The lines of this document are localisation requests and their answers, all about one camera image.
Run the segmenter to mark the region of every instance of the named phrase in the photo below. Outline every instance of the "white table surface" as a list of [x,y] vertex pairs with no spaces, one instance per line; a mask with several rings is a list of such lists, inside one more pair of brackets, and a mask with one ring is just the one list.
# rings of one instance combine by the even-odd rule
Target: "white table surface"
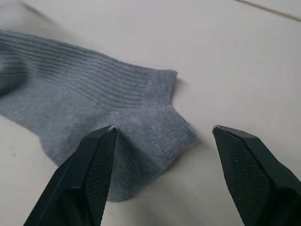
[[[108,202],[102,226],[243,225],[223,178],[215,124],[257,135],[301,179],[301,23],[232,0],[26,2],[51,19],[8,3],[1,29],[179,73],[173,105],[199,141],[137,197]],[[55,169],[36,135],[0,117],[1,226],[24,223]]]

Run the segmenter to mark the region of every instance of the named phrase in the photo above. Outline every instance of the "ribbed texture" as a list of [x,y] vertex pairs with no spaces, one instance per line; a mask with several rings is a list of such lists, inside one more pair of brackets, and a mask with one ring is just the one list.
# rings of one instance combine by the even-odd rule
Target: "ribbed texture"
[[36,133],[58,165],[84,134],[116,125],[112,201],[135,195],[196,140],[171,106],[175,81],[175,71],[0,30],[0,114]]

